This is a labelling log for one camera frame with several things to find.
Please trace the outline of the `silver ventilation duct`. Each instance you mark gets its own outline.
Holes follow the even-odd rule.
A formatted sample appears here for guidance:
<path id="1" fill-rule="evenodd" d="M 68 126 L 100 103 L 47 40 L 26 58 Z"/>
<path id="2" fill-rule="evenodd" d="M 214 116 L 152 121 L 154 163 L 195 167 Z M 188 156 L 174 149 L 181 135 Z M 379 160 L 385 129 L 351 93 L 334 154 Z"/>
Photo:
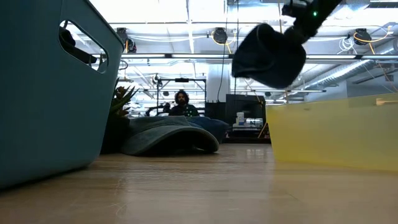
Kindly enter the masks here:
<path id="1" fill-rule="evenodd" d="M 340 65 L 319 76 L 317 81 L 311 81 L 305 89 L 312 89 L 316 86 L 328 86 L 338 83 L 359 73 L 365 72 L 376 64 L 374 60 L 360 60 L 351 64 Z"/>

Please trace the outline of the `blue denim cap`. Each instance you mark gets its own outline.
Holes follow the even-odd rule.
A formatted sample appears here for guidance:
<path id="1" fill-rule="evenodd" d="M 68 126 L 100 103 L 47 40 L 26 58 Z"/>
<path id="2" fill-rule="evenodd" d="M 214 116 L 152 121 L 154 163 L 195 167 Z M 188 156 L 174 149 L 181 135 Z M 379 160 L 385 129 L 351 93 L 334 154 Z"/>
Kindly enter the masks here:
<path id="1" fill-rule="evenodd" d="M 229 124 L 218 119 L 211 119 L 202 116 L 186 117 L 186 119 L 193 126 L 202 128 L 211 133 L 217 139 L 219 144 L 222 143 L 227 130 L 229 129 Z"/>
<path id="2" fill-rule="evenodd" d="M 231 75 L 271 88 L 287 88 L 302 71 L 306 58 L 301 44 L 263 23 L 253 28 L 236 50 Z"/>

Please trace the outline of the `long light rail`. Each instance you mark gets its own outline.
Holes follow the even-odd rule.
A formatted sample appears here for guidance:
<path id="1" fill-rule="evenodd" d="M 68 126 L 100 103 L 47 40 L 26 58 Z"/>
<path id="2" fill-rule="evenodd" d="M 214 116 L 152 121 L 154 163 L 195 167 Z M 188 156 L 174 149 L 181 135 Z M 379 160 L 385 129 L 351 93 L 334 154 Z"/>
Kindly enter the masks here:
<path id="1" fill-rule="evenodd" d="M 122 54 L 121 58 L 206 58 L 232 59 L 233 54 Z M 307 55 L 310 60 L 398 60 L 398 55 Z"/>

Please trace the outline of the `black upright case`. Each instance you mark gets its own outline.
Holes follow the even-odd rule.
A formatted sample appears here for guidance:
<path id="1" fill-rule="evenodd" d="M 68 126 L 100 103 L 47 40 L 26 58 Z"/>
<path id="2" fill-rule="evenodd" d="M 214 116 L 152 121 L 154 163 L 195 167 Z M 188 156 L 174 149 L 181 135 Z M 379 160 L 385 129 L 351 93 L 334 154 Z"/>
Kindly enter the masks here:
<path id="1" fill-rule="evenodd" d="M 226 103 L 205 103 L 205 116 L 215 125 L 215 136 L 221 141 L 226 136 L 229 124 L 225 122 Z"/>

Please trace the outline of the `person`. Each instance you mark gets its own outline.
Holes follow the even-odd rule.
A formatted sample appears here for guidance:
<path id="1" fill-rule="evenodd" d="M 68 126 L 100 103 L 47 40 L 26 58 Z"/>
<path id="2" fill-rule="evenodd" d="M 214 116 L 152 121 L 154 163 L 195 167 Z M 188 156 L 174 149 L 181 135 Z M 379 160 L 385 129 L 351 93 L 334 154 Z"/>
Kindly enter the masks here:
<path id="1" fill-rule="evenodd" d="M 189 97 L 183 90 L 175 94 L 176 105 L 170 109 L 169 116 L 199 116 L 197 108 L 189 103 Z"/>

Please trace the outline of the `yellow plastic bin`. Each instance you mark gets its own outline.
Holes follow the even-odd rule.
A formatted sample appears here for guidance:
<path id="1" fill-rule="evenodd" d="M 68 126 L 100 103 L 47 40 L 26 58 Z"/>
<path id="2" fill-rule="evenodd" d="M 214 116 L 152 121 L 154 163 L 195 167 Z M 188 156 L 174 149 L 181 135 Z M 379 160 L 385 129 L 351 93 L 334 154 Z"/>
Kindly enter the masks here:
<path id="1" fill-rule="evenodd" d="M 398 93 L 268 106 L 278 161 L 398 172 Z"/>

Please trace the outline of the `small potted succulent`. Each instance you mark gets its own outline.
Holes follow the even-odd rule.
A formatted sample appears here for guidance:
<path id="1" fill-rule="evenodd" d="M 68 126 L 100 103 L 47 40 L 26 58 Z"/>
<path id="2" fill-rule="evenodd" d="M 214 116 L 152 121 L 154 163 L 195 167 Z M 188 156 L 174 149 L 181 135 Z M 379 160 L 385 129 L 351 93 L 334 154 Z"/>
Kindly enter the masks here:
<path id="1" fill-rule="evenodd" d="M 115 88 L 100 154 L 113 154 L 120 151 L 129 129 L 127 117 L 129 107 L 126 109 L 123 107 L 136 94 L 134 89 L 134 87 L 130 89 L 123 86 Z"/>

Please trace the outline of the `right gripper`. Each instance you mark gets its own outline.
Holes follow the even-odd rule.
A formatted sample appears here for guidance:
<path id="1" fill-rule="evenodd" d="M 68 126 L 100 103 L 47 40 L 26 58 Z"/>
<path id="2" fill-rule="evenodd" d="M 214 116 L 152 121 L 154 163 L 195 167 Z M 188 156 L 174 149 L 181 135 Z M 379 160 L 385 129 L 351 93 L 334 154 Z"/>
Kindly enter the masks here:
<path id="1" fill-rule="evenodd" d="M 326 18 L 342 0 L 290 0 L 296 18 L 290 28 L 290 36 L 298 43 L 305 43 L 317 34 Z"/>

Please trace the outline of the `teal plastic bin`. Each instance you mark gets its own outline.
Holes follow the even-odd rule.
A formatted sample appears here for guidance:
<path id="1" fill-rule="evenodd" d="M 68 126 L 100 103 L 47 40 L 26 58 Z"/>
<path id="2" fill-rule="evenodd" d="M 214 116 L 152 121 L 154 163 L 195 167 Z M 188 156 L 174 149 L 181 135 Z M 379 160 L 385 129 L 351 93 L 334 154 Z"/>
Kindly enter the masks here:
<path id="1" fill-rule="evenodd" d="M 104 50 L 98 69 L 60 41 L 63 21 Z M 0 190 L 99 156 L 122 51 L 89 0 L 0 0 Z"/>

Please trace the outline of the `green denim cap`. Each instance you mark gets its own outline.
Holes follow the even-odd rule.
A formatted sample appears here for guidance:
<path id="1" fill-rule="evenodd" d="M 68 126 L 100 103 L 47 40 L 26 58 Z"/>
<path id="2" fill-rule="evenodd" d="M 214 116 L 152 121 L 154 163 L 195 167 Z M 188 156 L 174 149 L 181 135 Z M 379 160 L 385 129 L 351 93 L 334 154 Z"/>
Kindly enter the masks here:
<path id="1" fill-rule="evenodd" d="M 191 117 L 152 116 L 130 120 L 120 151 L 129 156 L 162 157 L 211 154 L 219 145 L 217 137 Z"/>

